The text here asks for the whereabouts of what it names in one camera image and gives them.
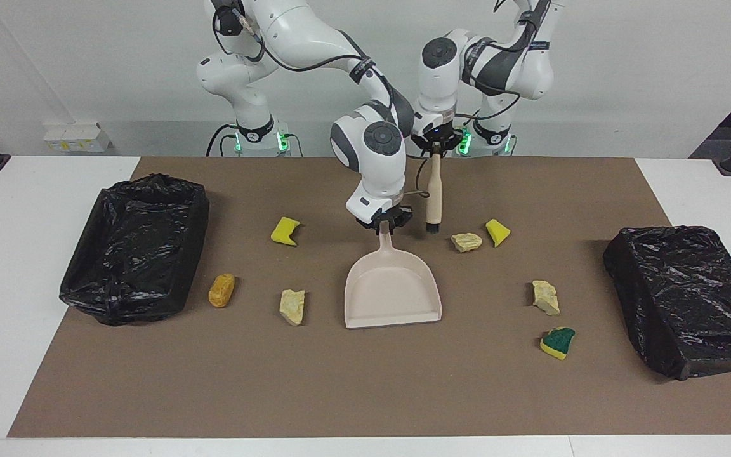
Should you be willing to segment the brown paper table mat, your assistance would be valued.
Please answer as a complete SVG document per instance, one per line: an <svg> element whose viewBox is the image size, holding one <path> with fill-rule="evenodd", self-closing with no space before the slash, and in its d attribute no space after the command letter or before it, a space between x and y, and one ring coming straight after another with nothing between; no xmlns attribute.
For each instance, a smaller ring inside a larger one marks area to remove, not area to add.
<svg viewBox="0 0 731 457"><path fill-rule="evenodd" d="M346 329L343 286L374 232L343 208L357 176L333 158L144 158L134 177L203 184L211 213L185 310L111 327L68 310L11 437L342 437L731 434L731 373L673 381L629 342L603 251L624 227L668 219L632 159L444 162L441 233L423 203L395 245L423 258L438 323ZM286 216L297 246L270 240ZM493 247L485 223L511 230ZM459 253L453 234L484 240ZM208 301L232 273L225 308ZM560 315L534 306L556 288ZM303 323L279 313L305 290ZM539 347L576 331L559 361Z"/></svg>

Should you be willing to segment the orange striped toy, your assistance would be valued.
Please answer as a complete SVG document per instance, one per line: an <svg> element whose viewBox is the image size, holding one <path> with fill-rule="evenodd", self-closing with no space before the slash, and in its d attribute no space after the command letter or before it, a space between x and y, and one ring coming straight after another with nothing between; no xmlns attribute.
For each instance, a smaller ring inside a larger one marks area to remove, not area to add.
<svg viewBox="0 0 731 457"><path fill-rule="evenodd" d="M473 232L460 232L459 234L453 234L451 241L454 248L459 253L467 253L470 251L476 251L476 249L482 246L484 240L478 234Z"/></svg>

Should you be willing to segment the beige plastic dustpan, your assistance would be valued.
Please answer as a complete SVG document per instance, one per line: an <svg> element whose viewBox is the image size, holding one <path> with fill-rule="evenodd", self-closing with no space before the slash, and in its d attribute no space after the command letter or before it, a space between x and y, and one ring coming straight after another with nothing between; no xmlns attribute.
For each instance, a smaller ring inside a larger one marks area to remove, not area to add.
<svg viewBox="0 0 731 457"><path fill-rule="evenodd" d="M435 323L443 306L435 277L417 255L392 245L388 221L378 229L379 246L353 264L343 295L347 329Z"/></svg>

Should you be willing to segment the green and yellow sponge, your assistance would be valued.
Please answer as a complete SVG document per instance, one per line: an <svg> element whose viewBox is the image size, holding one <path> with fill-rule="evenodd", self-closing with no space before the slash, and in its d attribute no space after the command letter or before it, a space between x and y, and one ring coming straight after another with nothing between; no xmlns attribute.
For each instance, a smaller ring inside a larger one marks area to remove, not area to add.
<svg viewBox="0 0 731 457"><path fill-rule="evenodd" d="M564 361L569 353L572 339L576 331L568 327L557 327L549 330L539 341L540 349L556 358Z"/></svg>

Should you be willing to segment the open bin black bag liner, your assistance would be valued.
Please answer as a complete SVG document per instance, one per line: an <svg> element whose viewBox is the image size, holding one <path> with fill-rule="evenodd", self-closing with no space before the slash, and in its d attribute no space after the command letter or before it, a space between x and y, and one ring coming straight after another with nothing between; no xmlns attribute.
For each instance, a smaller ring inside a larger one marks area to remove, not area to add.
<svg viewBox="0 0 731 457"><path fill-rule="evenodd" d="M59 286L59 298L113 326L182 312L201 258L210 208L203 185L165 174L101 190Z"/></svg>

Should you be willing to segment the notched yellow sponge piece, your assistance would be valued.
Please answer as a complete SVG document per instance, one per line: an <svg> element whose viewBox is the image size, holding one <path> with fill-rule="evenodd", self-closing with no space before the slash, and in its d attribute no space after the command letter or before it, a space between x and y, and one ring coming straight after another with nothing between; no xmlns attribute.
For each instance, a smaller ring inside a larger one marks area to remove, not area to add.
<svg viewBox="0 0 731 457"><path fill-rule="evenodd" d="M297 242L293 240L292 236L300 225L300 221L283 216L270 234L270 240L285 246L297 246Z"/></svg>

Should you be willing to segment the beige hand brush black bristles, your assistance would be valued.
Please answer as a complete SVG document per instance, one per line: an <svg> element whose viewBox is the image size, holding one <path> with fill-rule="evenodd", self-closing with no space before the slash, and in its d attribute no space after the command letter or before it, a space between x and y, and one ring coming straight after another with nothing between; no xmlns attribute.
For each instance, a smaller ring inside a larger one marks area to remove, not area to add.
<svg viewBox="0 0 731 457"><path fill-rule="evenodd" d="M426 231L437 234L443 220L443 180L441 174L443 147L441 142L433 142L430 151L430 177L428 180L429 197L426 203Z"/></svg>

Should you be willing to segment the beige foam chunk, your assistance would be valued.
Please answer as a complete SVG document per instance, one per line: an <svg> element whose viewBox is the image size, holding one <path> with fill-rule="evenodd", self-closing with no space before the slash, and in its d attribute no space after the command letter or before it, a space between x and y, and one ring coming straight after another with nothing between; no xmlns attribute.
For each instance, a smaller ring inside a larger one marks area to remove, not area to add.
<svg viewBox="0 0 731 457"><path fill-rule="evenodd" d="M305 297L305 290L282 290L279 302L279 313L288 324L299 326L303 323Z"/></svg>
<svg viewBox="0 0 731 457"><path fill-rule="evenodd" d="M542 310L546 315L560 315L559 301L556 288L548 281L532 281L534 301L533 305Z"/></svg>

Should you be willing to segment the box covered by black bag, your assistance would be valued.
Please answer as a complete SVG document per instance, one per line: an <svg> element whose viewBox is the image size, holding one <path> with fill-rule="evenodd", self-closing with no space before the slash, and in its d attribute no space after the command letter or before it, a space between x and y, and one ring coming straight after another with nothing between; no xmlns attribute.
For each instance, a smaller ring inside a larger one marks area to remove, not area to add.
<svg viewBox="0 0 731 457"><path fill-rule="evenodd" d="M602 258L648 368L677 381L731 372L731 255L713 229L622 228Z"/></svg>

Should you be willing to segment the white wall socket box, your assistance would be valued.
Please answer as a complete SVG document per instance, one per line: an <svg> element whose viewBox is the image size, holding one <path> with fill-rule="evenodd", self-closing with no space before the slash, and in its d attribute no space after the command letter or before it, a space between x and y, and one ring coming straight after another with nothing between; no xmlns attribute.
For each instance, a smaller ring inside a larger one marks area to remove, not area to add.
<svg viewBox="0 0 731 457"><path fill-rule="evenodd" d="M46 125L44 144L55 152L107 151L111 139L99 123Z"/></svg>

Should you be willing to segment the yellow sponge wedge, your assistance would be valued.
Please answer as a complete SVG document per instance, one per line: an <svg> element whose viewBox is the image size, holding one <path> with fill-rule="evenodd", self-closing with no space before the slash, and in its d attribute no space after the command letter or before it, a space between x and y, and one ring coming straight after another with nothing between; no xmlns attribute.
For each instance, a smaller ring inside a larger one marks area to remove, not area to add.
<svg viewBox="0 0 731 457"><path fill-rule="evenodd" d="M485 229L492 240L493 247L499 247L511 234L511 230L497 219L490 219L485 223Z"/></svg>

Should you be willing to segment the orange-brown bread roll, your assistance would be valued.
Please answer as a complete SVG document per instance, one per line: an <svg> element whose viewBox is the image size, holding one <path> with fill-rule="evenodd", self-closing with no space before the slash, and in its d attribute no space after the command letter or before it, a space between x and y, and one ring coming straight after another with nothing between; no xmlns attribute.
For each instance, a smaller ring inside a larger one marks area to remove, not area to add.
<svg viewBox="0 0 731 457"><path fill-rule="evenodd" d="M208 301L214 308L225 308L231 300L235 289L236 277L232 273L223 273L215 277L208 293Z"/></svg>

